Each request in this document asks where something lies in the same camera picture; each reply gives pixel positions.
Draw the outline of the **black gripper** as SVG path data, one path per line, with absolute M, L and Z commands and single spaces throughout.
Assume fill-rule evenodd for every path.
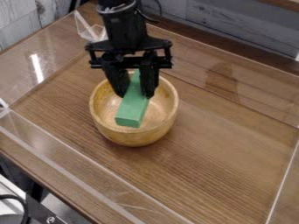
M 141 93 L 152 98 L 159 86 L 159 68 L 172 67 L 173 43 L 148 34 L 148 17 L 137 8 L 99 10 L 97 13 L 103 17 L 107 39 L 85 45 L 91 67 L 103 68 L 119 97 L 124 97 L 131 83 L 125 68 L 139 68 Z M 104 60 L 105 54 L 115 56 L 116 62 Z

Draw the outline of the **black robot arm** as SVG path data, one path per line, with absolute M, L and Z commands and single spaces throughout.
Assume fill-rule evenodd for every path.
M 128 69 L 140 73 L 141 95 L 152 98 L 159 86 L 159 70 L 172 67 L 172 41 L 147 32 L 140 0 L 97 0 L 107 40 L 85 45 L 89 65 L 100 68 L 117 96 L 124 97 L 131 82 Z

